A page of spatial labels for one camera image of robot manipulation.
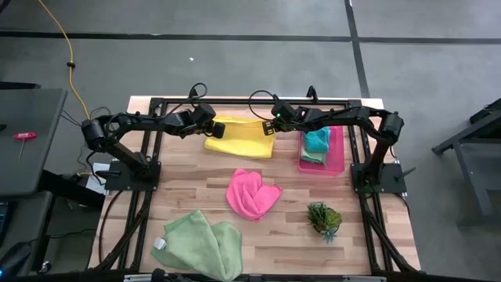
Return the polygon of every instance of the pink cloth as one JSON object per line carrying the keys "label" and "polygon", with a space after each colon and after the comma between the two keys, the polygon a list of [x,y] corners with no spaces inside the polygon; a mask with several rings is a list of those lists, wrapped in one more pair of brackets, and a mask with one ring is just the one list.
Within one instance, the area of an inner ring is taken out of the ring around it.
{"label": "pink cloth", "polygon": [[226,191],[226,200],[237,215],[259,222],[282,194],[282,188],[263,184],[257,172],[237,169]]}

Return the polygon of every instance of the pink container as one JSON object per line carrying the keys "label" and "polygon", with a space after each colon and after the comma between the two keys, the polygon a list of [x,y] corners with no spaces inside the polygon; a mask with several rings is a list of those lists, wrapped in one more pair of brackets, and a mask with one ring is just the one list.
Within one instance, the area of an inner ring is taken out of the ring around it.
{"label": "pink container", "polygon": [[329,151],[326,164],[314,164],[301,160],[301,144],[303,133],[299,132],[299,163],[300,172],[319,175],[338,175],[344,171],[344,136],[342,126],[331,126],[329,136]]}

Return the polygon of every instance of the yellow towel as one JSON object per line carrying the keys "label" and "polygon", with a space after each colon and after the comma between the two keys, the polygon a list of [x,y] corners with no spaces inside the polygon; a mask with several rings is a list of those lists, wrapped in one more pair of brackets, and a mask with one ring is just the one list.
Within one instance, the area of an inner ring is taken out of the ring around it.
{"label": "yellow towel", "polygon": [[214,120],[225,124],[225,134],[221,139],[207,138],[207,149],[246,157],[272,157],[275,134],[265,136],[262,120],[223,114]]}

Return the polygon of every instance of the potted plant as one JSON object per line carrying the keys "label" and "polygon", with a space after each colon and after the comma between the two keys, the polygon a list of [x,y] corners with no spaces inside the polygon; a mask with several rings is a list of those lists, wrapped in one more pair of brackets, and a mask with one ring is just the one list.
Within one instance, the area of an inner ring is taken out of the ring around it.
{"label": "potted plant", "polygon": [[327,207],[323,202],[308,205],[308,220],[316,232],[322,234],[323,240],[328,244],[334,240],[335,234],[343,222],[341,214]]}

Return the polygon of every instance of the green towel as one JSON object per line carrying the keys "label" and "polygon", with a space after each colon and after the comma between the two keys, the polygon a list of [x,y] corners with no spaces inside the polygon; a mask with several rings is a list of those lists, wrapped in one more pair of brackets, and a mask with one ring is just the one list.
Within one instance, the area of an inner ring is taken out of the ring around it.
{"label": "green towel", "polygon": [[312,163],[325,164],[326,163],[326,156],[327,156],[327,153],[308,152],[305,149],[305,145],[301,144],[301,160],[312,162]]}
{"label": "green towel", "polygon": [[242,273],[242,234],[230,223],[209,226],[204,214],[195,211],[164,228],[167,246],[151,251],[164,266],[193,269],[220,281]]}

